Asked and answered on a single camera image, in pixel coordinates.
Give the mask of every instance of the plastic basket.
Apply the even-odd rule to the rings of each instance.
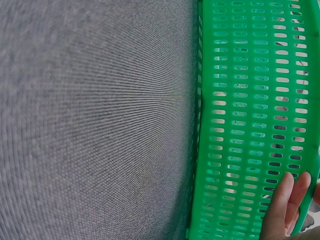
[[[189,239],[257,240],[284,173],[309,171],[293,233],[301,229],[320,168],[319,17],[317,0],[199,3],[201,127]]]

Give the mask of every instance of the gray upholstery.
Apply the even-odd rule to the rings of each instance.
[[[0,1],[0,239],[180,240],[194,0]]]

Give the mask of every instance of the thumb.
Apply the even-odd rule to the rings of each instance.
[[[292,174],[286,172],[273,193],[270,206],[263,218],[260,240],[283,239],[285,237],[285,217],[294,183]]]

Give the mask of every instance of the hand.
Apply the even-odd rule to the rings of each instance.
[[[299,206],[310,182],[308,172],[303,172],[296,182],[291,173],[285,173],[263,219],[260,240],[320,240],[320,226],[290,236],[297,223]],[[320,205],[320,184],[316,186],[313,198]]]

